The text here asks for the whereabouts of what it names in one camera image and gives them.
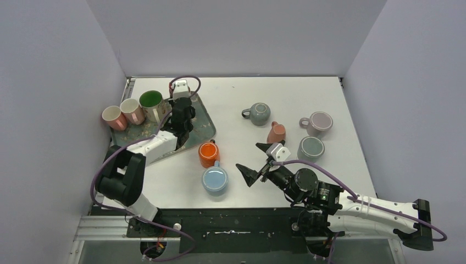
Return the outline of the salmon dotted mug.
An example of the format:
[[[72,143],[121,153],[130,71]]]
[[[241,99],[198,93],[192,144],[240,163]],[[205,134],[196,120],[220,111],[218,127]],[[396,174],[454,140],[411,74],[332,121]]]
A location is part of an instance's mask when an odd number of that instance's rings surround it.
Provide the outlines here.
[[[273,121],[271,124],[271,130],[267,137],[267,143],[275,143],[286,139],[286,128],[284,125]]]

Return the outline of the light blue ribbed mug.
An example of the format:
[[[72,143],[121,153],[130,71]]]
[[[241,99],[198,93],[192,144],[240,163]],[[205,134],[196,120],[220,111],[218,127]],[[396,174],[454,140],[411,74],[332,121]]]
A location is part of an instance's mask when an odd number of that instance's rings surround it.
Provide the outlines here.
[[[220,166],[220,162],[215,161],[213,166],[204,171],[201,182],[209,195],[221,196],[228,189],[229,176],[226,170]]]

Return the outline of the cream floral mug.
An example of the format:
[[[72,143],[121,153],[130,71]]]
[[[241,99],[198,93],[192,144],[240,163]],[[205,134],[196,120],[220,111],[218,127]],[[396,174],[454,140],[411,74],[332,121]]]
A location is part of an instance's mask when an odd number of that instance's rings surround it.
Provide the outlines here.
[[[144,92],[139,98],[139,103],[146,118],[157,125],[162,123],[163,118],[168,113],[167,103],[159,91]]]

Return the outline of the orange mug black handle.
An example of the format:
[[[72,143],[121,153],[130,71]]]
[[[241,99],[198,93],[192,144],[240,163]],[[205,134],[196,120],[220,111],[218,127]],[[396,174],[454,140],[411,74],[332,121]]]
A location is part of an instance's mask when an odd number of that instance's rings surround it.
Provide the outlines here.
[[[199,161],[202,167],[209,168],[220,161],[220,151],[215,140],[210,140],[201,144],[198,148]]]

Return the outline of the faceted pink mug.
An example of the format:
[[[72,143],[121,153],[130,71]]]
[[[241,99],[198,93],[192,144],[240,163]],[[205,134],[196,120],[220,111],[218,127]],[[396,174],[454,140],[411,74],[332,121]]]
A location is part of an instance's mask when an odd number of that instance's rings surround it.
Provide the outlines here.
[[[140,125],[145,121],[145,114],[137,99],[125,99],[120,104],[120,110],[127,120],[134,125]]]

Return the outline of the smooth pink mug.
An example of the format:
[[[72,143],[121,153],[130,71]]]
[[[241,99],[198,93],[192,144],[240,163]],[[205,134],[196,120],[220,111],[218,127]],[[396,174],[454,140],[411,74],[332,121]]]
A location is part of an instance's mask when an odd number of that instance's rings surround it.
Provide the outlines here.
[[[114,130],[124,131],[128,124],[120,107],[109,106],[101,114],[102,119]]]

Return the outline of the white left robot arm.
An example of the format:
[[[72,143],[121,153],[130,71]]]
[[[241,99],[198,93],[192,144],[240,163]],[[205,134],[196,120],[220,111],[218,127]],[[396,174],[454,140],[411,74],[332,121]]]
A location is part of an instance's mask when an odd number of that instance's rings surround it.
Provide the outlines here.
[[[147,163],[180,149],[193,129],[196,112],[189,97],[171,100],[172,110],[156,132],[134,141],[136,148],[113,145],[91,183],[91,195],[98,192],[119,203],[127,213],[142,218],[141,229],[153,237],[162,231],[159,209],[142,193]]]

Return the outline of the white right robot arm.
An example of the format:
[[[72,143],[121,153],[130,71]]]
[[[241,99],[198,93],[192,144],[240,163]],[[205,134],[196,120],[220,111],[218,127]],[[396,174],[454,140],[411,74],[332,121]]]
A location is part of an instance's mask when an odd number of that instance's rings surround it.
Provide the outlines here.
[[[292,207],[303,207],[295,220],[302,235],[332,239],[337,234],[360,233],[397,239],[414,250],[434,249],[428,201],[401,203],[358,194],[315,163],[288,161],[290,152],[284,143],[256,144],[267,155],[259,171],[239,163],[235,166],[247,186],[257,180],[269,180],[284,193]],[[303,168],[292,172],[287,165],[295,162]]]

